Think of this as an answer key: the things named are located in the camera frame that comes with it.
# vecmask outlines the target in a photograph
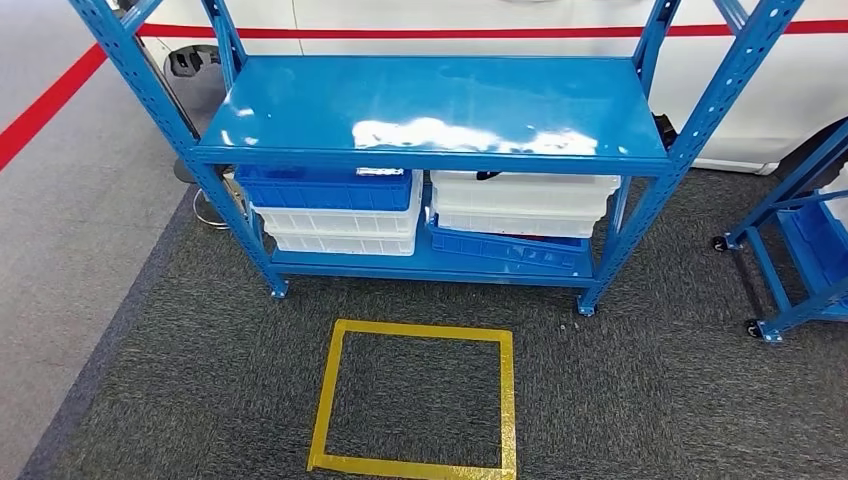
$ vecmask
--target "cart wheel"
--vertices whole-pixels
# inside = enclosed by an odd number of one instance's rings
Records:
[[[714,248],[717,252],[726,252],[726,251],[728,250],[728,248],[729,248],[729,247],[727,246],[727,238],[725,238],[725,237],[724,237],[724,236],[722,236],[722,235],[719,235],[719,236],[713,237],[713,239],[712,239],[712,245],[713,245],[713,248]]]
[[[756,319],[745,321],[745,331],[748,332],[748,335],[754,338],[763,338],[763,332],[760,330],[760,325],[757,323]]]

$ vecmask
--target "white car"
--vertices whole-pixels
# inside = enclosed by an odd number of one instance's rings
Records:
[[[126,6],[132,0],[116,0]],[[750,11],[756,0],[742,0]],[[231,0],[248,54],[631,55],[653,0]],[[180,76],[215,58],[201,0],[164,0],[139,32]],[[681,128],[733,41],[710,0],[682,0],[651,94]],[[848,1],[806,0],[696,166],[768,174],[848,116]]]

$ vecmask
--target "gray carpet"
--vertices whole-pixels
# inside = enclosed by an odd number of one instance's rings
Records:
[[[749,290],[771,308],[762,284],[743,282],[749,258],[708,247],[775,182],[692,172],[593,318],[552,288],[296,277],[275,301],[228,233],[183,223],[90,407],[41,468],[347,478],[306,472],[344,317],[511,330],[522,479],[848,478],[848,326],[807,325],[777,347],[746,337]],[[497,466],[497,373],[493,344],[350,335],[327,450]]]

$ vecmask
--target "lower shelf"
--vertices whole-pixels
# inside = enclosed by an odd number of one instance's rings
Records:
[[[815,295],[828,286],[827,279],[819,268],[818,260],[813,253],[812,246],[804,239],[798,225],[793,218],[797,210],[783,210],[777,212],[777,225],[783,236],[784,243],[789,250],[792,261],[801,275],[801,280],[807,287],[810,295]],[[848,321],[848,307],[842,303],[831,305],[822,315],[822,320]]]
[[[424,205],[429,205],[430,186]],[[275,250],[271,261],[280,273],[344,277],[433,280],[445,282],[497,283],[561,287],[595,285],[591,252],[581,255],[571,269],[551,268],[433,250],[425,227],[424,212],[418,219],[415,253],[409,257],[301,253]]]

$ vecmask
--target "shelving unit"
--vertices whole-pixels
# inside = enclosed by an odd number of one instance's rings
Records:
[[[848,196],[848,190],[819,193],[811,186],[829,165],[848,152],[848,120],[731,231],[713,238],[718,251],[751,247],[778,313],[745,322],[748,334],[766,342],[810,320],[848,322],[848,233],[822,202]],[[774,225],[807,289],[806,300],[792,305],[760,235]]]
[[[202,0],[229,90],[202,137],[135,36],[161,0],[141,0],[120,20],[105,0],[70,2],[274,296],[286,294],[286,273],[520,283],[582,288],[578,310],[591,315],[803,0],[762,0],[750,16],[738,0],[715,0],[736,40],[679,135],[648,95],[680,0],[656,1],[625,58],[248,56],[223,0]],[[239,164],[623,178],[597,264],[587,254],[553,269],[438,252],[423,228],[406,258],[266,252],[255,214],[245,218],[221,184],[220,166]],[[649,181],[625,220],[633,176]]]

